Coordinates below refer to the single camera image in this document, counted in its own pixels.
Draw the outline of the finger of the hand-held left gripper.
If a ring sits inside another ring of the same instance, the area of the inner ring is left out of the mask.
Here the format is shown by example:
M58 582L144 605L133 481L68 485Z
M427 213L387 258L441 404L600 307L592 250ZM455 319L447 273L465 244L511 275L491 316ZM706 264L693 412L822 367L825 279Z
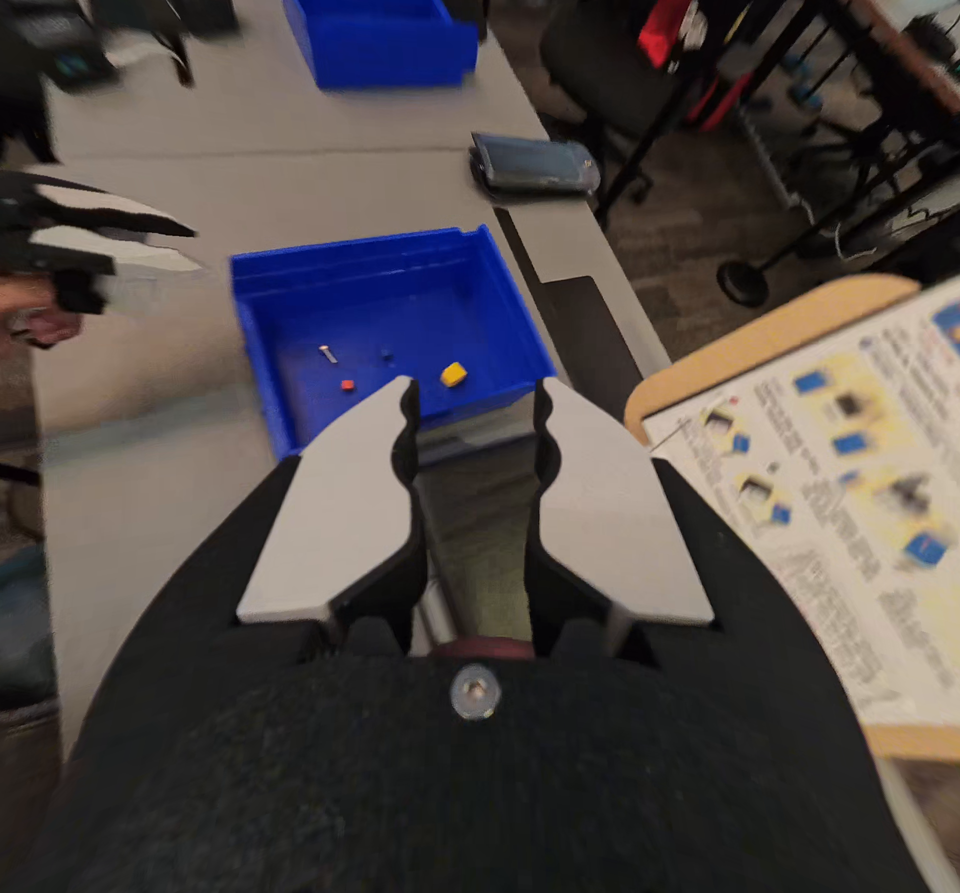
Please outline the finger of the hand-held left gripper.
M34 183L31 209L51 224L97 231L124 230L176 238L194 238L193 227L147 204L77 186Z
M65 311L126 308L143 296L142 287L205 272L180 251L152 246L139 235L120 238L81 227L34 231L29 264L50 278L57 304Z

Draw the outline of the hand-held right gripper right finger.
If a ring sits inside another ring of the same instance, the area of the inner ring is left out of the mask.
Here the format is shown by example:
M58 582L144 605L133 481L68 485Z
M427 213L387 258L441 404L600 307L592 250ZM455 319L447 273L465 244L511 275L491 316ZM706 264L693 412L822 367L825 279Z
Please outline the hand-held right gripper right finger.
M653 460L629 430L557 377L534 390L536 490L525 592L536 655L587 621L617 655L637 623L708 627L714 607Z

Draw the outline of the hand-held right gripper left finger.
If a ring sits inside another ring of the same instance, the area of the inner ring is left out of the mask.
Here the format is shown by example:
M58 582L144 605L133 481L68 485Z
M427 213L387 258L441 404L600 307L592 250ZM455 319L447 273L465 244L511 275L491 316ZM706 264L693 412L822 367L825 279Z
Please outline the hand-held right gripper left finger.
M293 477L236 607L240 623L346 634L378 619L410 652L428 582L420 407L419 383L398 375L286 461Z

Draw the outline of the blue plastic bin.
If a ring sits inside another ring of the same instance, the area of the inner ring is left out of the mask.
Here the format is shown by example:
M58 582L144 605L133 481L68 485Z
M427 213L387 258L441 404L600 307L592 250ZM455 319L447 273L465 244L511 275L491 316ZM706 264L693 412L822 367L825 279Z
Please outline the blue plastic bin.
M229 273L276 459L397 376L417 381L422 428L433 430L510 407L557 374L486 226L240 253ZM439 377L453 362L468 377L449 390Z
M328 92L458 87L476 67L474 21L445 0L281 0L317 87Z

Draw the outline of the person's left hand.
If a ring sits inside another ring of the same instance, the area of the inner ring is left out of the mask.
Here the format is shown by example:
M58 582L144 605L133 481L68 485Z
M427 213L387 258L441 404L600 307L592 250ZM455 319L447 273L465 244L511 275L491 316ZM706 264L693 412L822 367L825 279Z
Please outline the person's left hand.
M29 341L43 349L78 336L80 315L62 310L46 275L1 275L2 348Z

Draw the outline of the small black lit device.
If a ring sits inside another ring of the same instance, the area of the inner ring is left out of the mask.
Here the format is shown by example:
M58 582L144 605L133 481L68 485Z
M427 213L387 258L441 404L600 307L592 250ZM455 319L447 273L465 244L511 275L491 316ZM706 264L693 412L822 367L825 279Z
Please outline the small black lit device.
M6 95L25 95L42 77L65 92L116 77L79 0L1 0L1 71Z

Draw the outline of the black floor stand base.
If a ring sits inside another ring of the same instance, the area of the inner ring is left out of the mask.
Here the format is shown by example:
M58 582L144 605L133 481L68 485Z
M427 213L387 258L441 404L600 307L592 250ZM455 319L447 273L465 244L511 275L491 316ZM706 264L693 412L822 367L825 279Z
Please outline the black floor stand base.
M721 263L716 271L716 281L726 299L745 309L763 307L770 296L764 271L749 262L728 260Z

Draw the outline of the person's blue jeans leg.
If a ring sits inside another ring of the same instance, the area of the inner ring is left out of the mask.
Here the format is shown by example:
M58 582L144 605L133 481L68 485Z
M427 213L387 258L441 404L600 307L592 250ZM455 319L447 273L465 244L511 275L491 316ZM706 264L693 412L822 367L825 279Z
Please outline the person's blue jeans leg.
M32 707L57 692L46 557L33 543L1 563L1 710Z

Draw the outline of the dark rectangular case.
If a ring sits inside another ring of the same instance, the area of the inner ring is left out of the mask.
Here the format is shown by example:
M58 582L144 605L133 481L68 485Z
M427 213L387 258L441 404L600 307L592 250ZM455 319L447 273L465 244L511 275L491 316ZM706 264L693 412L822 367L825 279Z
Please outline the dark rectangular case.
M590 197L602 184L598 161L575 140L474 132L467 155L474 180L494 198Z

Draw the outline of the black office chair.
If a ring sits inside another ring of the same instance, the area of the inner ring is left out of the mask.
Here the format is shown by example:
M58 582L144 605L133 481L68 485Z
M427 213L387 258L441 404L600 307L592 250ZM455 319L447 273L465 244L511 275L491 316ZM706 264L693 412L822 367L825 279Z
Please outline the black office chair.
M603 4L554 13L538 53L550 85L581 112L582 120L567 129L583 143L607 131L641 139L676 87L676 76L655 66L621 17Z

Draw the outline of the red cloth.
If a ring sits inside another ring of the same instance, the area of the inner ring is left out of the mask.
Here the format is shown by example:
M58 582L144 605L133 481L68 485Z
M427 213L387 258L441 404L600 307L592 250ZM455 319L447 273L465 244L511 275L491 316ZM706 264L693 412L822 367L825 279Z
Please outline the red cloth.
M658 70L666 67L693 0L655 0L638 34L637 48Z

